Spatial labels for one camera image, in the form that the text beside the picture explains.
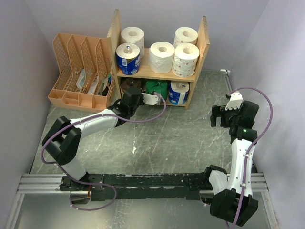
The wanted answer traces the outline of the blue roll with stick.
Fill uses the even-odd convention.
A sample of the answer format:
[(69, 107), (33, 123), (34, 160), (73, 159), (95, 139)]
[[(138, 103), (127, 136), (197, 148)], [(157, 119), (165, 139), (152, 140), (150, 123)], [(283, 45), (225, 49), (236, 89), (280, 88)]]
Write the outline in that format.
[(171, 81), (169, 84), (169, 102), (173, 105), (183, 105), (186, 103), (190, 86), (188, 82)]

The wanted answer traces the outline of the floral white roll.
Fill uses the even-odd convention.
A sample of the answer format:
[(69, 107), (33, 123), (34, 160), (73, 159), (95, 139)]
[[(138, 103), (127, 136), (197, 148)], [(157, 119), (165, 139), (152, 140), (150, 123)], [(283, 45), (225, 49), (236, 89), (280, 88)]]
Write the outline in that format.
[(187, 78), (194, 74), (200, 51), (191, 43), (180, 43), (175, 48), (172, 72), (181, 78)]

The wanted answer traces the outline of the green roll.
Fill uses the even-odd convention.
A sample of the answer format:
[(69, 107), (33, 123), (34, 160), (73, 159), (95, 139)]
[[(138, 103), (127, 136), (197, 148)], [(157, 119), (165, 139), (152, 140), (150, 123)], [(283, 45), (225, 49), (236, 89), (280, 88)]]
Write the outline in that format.
[(145, 83), (146, 86), (146, 92), (148, 94), (153, 94), (154, 92), (157, 92), (160, 94), (164, 100), (167, 99), (168, 95), (168, 82), (163, 80), (148, 80)]

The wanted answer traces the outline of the plain white roll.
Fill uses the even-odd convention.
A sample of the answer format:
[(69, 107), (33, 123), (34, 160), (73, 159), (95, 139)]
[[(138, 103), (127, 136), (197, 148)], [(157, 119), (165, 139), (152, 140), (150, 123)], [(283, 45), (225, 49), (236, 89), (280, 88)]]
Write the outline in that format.
[(149, 48), (149, 65), (155, 73), (164, 74), (172, 69), (175, 48), (168, 42), (155, 42)]

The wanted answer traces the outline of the floral paper roll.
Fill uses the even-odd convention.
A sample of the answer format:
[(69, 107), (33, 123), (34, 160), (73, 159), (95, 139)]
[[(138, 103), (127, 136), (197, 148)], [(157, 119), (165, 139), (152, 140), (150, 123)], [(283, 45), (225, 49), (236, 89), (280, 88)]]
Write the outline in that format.
[(132, 43), (139, 47), (140, 58), (145, 55), (144, 31), (138, 27), (126, 27), (121, 31), (123, 43)]
[(198, 33), (190, 27), (180, 27), (175, 31), (173, 46), (176, 48), (181, 43), (191, 43), (196, 45)]

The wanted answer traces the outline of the brown topped roll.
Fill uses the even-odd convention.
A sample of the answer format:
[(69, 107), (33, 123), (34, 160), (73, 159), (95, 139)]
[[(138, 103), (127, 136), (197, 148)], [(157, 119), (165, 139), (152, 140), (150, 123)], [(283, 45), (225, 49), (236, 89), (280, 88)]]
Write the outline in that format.
[(120, 91), (123, 95), (130, 87), (142, 89), (142, 82), (138, 78), (122, 78), (120, 83)]

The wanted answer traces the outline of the blue roll front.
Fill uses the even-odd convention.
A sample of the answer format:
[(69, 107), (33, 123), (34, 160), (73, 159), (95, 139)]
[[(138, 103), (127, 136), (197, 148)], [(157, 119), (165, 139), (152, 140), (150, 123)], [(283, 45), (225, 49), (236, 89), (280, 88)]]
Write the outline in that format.
[(116, 48), (119, 69), (125, 75), (134, 75), (140, 69), (140, 48), (132, 43), (123, 43)]

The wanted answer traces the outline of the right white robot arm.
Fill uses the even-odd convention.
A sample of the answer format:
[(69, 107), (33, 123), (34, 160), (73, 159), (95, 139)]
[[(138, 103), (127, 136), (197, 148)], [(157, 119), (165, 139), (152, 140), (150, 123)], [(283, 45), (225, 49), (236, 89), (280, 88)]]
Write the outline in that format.
[(229, 129), (232, 163), (229, 174), (222, 168), (209, 166), (202, 184), (206, 189), (213, 190), (211, 215), (240, 227), (258, 209), (258, 201), (253, 198), (251, 188), (251, 164), (255, 150), (251, 144), (257, 138), (253, 125), (258, 110), (259, 105), (243, 101), (240, 108), (233, 110), (224, 105), (214, 105), (210, 116), (212, 127), (220, 118), (220, 126)]

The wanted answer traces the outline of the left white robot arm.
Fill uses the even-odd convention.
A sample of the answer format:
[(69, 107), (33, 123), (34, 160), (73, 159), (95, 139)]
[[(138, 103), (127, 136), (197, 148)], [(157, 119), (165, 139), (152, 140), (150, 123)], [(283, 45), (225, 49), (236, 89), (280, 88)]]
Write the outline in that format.
[(141, 89), (130, 87), (122, 99), (99, 113), (78, 119), (59, 117), (42, 142), (43, 150), (72, 177), (71, 184), (77, 190), (84, 190), (89, 184), (89, 174), (76, 158), (80, 141), (103, 129), (121, 126), (143, 104)]

